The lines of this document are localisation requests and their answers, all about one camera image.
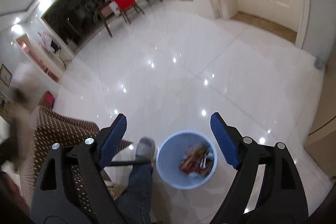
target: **glossy floor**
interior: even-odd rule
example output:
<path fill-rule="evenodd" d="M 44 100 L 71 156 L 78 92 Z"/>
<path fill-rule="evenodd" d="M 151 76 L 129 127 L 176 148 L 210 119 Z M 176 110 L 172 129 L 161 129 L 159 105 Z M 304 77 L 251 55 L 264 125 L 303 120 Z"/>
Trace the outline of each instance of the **glossy floor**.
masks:
<path fill-rule="evenodd" d="M 109 126 L 127 117 L 125 139 L 150 136 L 160 144 L 172 133 L 195 130 L 216 143 L 209 119 L 218 111 L 228 125 L 257 142 L 285 142 L 313 212 L 331 183 L 303 149 L 323 82 L 314 58 L 271 33 L 237 21 L 209 21 L 164 3 L 135 15 L 132 25 L 111 23 L 76 56 L 61 81 L 54 110 Z M 220 150 L 215 174 L 202 187 L 180 191 L 154 173 L 152 209 L 164 223 L 209 223 L 235 171 Z M 130 157 L 127 149 L 118 158 Z M 109 168 L 127 183 L 129 168 Z M 256 179 L 253 209 L 262 177 Z"/>

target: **blue jeans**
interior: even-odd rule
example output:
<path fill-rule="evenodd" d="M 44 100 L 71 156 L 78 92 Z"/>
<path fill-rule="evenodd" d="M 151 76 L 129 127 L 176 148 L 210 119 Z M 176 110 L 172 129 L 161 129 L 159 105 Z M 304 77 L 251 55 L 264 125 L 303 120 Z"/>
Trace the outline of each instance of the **blue jeans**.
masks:
<path fill-rule="evenodd" d="M 115 201 L 129 224 L 151 224 L 152 174 L 151 164 L 134 165 L 127 188 Z"/>

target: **silver screw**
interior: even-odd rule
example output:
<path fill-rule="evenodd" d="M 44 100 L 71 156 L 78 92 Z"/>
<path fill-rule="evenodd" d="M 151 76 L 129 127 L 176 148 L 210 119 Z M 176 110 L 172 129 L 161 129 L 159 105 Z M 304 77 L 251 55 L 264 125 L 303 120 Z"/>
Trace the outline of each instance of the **silver screw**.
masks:
<path fill-rule="evenodd" d="M 59 143 L 54 143 L 51 148 L 57 150 L 59 148 Z"/>
<path fill-rule="evenodd" d="M 285 147 L 286 147 L 286 145 L 284 143 L 278 143 L 277 146 L 280 149 L 285 149 Z"/>
<path fill-rule="evenodd" d="M 250 143 L 252 143 L 252 139 L 250 137 L 245 137 L 245 138 L 243 138 L 243 142 L 247 143 L 247 144 L 250 144 Z"/>
<path fill-rule="evenodd" d="M 92 143 L 94 143 L 94 139 L 93 139 L 93 138 L 87 138 L 87 139 L 85 140 L 85 143 L 86 143 L 86 144 L 92 144 Z"/>

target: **picture frame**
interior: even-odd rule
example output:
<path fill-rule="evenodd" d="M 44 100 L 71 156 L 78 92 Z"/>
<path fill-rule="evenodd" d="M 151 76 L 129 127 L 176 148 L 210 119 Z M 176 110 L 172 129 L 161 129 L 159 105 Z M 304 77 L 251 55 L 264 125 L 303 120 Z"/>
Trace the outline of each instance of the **picture frame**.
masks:
<path fill-rule="evenodd" d="M 4 82 L 4 84 L 9 88 L 13 75 L 9 72 L 9 70 L 5 67 L 4 64 L 1 66 L 0 70 L 0 79 Z"/>

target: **foot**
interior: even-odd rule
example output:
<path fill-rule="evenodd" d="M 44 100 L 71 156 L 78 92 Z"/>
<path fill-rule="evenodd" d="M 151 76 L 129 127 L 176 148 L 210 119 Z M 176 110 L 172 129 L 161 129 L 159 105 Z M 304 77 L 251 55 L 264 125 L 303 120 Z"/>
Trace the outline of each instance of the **foot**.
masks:
<path fill-rule="evenodd" d="M 136 152 L 135 152 L 135 159 L 146 159 L 152 160 L 155 154 L 155 142 L 152 138 L 143 137 L 139 141 Z"/>

